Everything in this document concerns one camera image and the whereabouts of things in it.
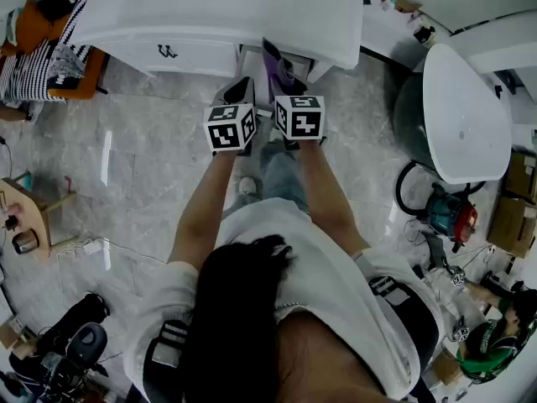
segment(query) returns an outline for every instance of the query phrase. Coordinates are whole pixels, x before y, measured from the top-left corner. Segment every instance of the jeans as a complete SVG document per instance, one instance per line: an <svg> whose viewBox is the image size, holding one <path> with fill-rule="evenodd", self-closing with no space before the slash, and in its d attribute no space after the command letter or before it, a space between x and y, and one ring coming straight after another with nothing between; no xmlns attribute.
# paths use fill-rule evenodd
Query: jeans
<svg viewBox="0 0 537 403"><path fill-rule="evenodd" d="M285 150L283 140L277 139L263 146L261 149L261 173L263 196L238 194L232 206L224 211L223 219L241 207L275 197L291 200L302 212L308 213L308 203L300 182L298 163L295 157Z"/></svg>

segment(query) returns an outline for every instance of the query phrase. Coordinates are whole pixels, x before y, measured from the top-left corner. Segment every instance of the green clothing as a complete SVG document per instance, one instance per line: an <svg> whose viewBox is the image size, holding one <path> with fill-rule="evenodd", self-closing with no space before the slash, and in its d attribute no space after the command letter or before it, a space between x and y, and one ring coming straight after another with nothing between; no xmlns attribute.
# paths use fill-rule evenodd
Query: green clothing
<svg viewBox="0 0 537 403"><path fill-rule="evenodd" d="M502 299L498 304L498 310L505 315L510 306L510 300ZM475 374L496 369L513 353L513 339L502 338L506 326L507 321L502 318L498 321L484 322L472 330L466 342L467 357L462 359L460 350L456 354L461 368Z"/></svg>

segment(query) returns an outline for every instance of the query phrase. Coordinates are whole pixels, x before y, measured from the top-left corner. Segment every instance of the striped blanket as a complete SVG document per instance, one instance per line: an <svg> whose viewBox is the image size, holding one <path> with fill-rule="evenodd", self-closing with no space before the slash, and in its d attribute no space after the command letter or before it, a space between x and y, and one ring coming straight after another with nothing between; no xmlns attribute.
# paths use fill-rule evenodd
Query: striped blanket
<svg viewBox="0 0 537 403"><path fill-rule="evenodd" d="M69 42L78 16L85 6L86 0L80 0L75 5L59 40L44 40L32 54L18 54L6 59L0 74L0 100L61 102L64 99L52 97L48 93L49 88L77 88L79 79L63 76L47 79L47 71L58 43L69 45L81 61L86 63L91 46L75 46Z"/></svg>

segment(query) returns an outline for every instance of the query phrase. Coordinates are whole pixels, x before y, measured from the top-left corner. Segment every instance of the tile floor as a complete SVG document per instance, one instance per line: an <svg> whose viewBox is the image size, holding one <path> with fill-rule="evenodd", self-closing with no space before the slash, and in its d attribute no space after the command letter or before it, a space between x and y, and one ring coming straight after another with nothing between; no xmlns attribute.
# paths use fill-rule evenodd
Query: tile floor
<svg viewBox="0 0 537 403"><path fill-rule="evenodd" d="M346 192L359 229L371 245L386 245L411 264L426 263L426 243L415 243L409 216L394 203L394 182L409 161L394 141L390 118L403 77L384 63L361 55L351 71L331 69L316 84L327 105L324 150ZM138 253L166 261L175 226L190 194L211 160L201 119L203 107L228 79L160 73L148 78L111 59L102 79L110 93L91 101L48 103L35 125L0 122L0 135L13 153L13 174L30 170L34 191L48 200L66 193L64 176L73 181L77 198L56 210L52 239L101 236ZM262 137L256 137L256 144ZM8 175L8 156L0 149L0 175ZM240 175L255 174L255 163L237 160L227 205ZM414 170L404 187L410 205L425 204L435 178ZM460 254L486 242L487 225L498 183L487 183L472 197L479 211L477 234ZM448 258L454 257L446 241ZM478 277L497 268L506 256L497 253L467 268ZM472 255L454 259L465 264ZM2 259L4 287L23 322L38 331L53 325L87 290L108 300L112 315L103 323L109 338L104 357L119 353L132 316L152 275L162 264L125 249L111 249L110 270L102 253L36 262L17 256L7 243ZM110 384L126 393L129 383L121 356L104 363Z"/></svg>

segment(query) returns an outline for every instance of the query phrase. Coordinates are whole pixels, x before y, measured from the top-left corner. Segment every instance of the white shirt sleeve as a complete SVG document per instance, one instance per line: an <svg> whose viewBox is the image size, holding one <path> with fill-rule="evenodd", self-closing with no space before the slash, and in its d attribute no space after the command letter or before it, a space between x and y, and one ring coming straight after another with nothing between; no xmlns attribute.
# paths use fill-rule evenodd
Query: white shirt sleeve
<svg viewBox="0 0 537 403"><path fill-rule="evenodd" d="M127 377L142 392L143 363L151 341L158 337L165 321L180 320L190 324L196 302L198 271L191 264L175 261L160 268L154 277L153 289L143 300L138 315L128 329L123 367Z"/></svg>

